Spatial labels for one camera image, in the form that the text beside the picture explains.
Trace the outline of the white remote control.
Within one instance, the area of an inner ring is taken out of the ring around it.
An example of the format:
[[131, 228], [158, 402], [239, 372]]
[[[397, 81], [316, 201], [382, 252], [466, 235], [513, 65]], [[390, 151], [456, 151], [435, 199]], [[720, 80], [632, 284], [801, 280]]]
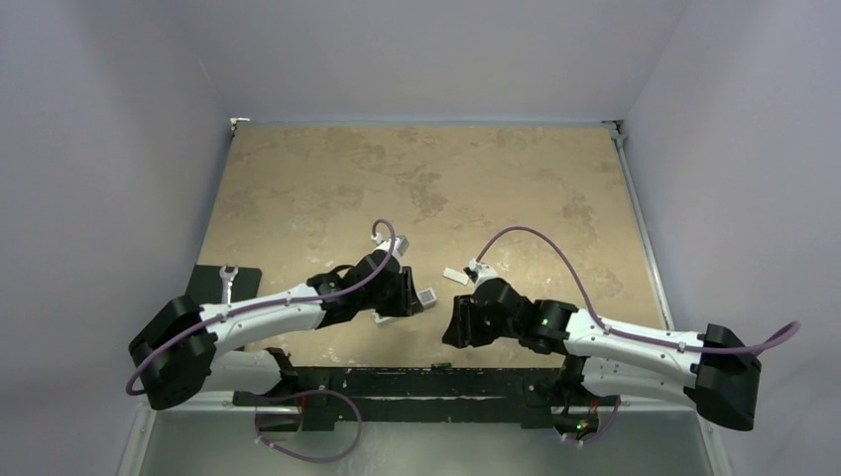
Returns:
[[[428, 310], [437, 304], [437, 294], [433, 288], [427, 288], [418, 292], [420, 305], [423, 310]], [[376, 311], [372, 312], [373, 320], [377, 325], [386, 325], [398, 320], [397, 317], [382, 316]]]

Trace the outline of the white battery cover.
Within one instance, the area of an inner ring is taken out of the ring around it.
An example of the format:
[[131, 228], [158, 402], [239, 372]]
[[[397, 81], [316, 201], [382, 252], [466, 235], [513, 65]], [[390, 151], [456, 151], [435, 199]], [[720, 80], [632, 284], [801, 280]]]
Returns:
[[467, 274], [451, 268], [445, 268], [442, 271], [442, 276], [450, 281], [458, 283], [461, 286], [467, 286], [470, 282], [470, 278]]

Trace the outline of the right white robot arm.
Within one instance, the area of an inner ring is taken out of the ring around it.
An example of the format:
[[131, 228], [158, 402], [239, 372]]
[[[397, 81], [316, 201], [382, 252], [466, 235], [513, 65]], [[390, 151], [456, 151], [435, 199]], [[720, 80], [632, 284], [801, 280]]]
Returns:
[[442, 342], [481, 347], [516, 340], [538, 354], [563, 356], [547, 390], [565, 406], [616, 397], [666, 401], [697, 411], [733, 430], [755, 426], [762, 364], [737, 354], [742, 341], [729, 328], [666, 331], [613, 319], [597, 324], [572, 303], [530, 300], [502, 279], [454, 299]]

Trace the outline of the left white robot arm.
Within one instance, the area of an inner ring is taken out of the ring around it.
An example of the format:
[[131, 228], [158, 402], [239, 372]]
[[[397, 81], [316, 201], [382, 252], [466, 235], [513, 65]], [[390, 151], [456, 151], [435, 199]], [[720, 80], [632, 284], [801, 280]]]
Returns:
[[129, 383], [127, 391], [145, 396], [155, 410], [214, 391], [248, 392], [281, 406], [296, 391], [288, 357], [275, 349], [246, 352], [245, 345], [349, 322], [363, 311], [410, 317], [431, 302], [429, 290], [417, 290], [411, 268], [382, 249], [275, 295], [206, 304], [175, 297], [130, 342], [131, 379], [142, 387]]

